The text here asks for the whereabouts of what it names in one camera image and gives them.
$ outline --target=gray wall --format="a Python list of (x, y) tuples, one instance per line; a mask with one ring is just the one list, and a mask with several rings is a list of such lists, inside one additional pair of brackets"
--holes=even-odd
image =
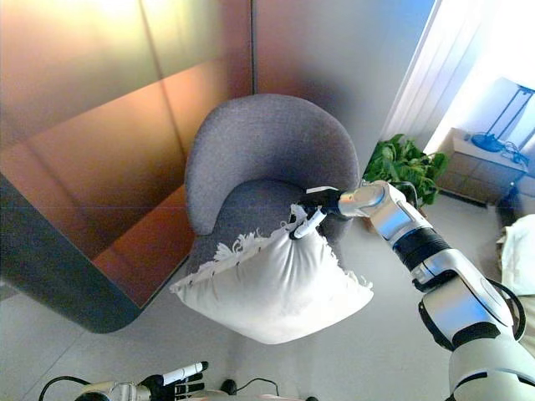
[(360, 168), (380, 138), (433, 0), (257, 0), (257, 87), (337, 117)]

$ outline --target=white fabric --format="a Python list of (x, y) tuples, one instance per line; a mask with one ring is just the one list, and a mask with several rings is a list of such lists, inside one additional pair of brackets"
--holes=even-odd
[(219, 244), (215, 261), (180, 280), (171, 291), (192, 309), (260, 343), (307, 336), (357, 312), (373, 292), (353, 272), (344, 272), (316, 230), (298, 241), (289, 232), (306, 218), (269, 238), (240, 236), (231, 251)]
[(535, 294), (535, 215), (506, 227), (502, 249), (502, 284), (517, 295)]

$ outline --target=cabinet door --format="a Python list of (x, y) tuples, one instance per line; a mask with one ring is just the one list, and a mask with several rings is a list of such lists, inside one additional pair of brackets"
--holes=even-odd
[(519, 170), (482, 160), (471, 176), (476, 180), (491, 182), (494, 185), (507, 188), (512, 182), (520, 178), (521, 175), (522, 172)]
[(468, 177), (460, 188), (460, 194), (472, 198), (476, 201), (496, 204), (504, 195), (508, 188)]

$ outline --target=white floor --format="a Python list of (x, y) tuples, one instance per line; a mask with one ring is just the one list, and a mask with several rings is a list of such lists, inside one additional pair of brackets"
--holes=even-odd
[[(450, 245), (477, 266), (492, 265), (499, 231), (488, 210), (439, 196), (426, 208)], [(436, 346), (416, 309), (421, 295), (388, 246), (355, 221), (344, 238), (344, 259), (374, 283), (374, 298), (352, 317), (306, 338), (266, 346), (181, 305), (162, 291), (143, 314), (118, 332), (93, 334), (18, 294), (0, 303), (0, 399), (37, 400), (59, 375), (90, 382), (139, 382), (206, 360), (208, 387), (225, 378), (278, 382), (281, 395), (321, 400), (445, 399), (449, 353)], [(74, 401), (79, 385), (54, 384), (46, 400)], [(272, 393), (254, 383), (245, 394)]]

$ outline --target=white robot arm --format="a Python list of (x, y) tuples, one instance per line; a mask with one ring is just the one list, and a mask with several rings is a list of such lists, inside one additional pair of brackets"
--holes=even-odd
[(453, 352), (448, 400), (535, 399), (535, 359), (517, 343), (502, 296), (401, 192), (385, 181), (322, 192), (301, 203), (312, 206), (310, 211), (323, 203), (324, 214), (369, 217), (425, 293), (422, 321), (435, 341)]

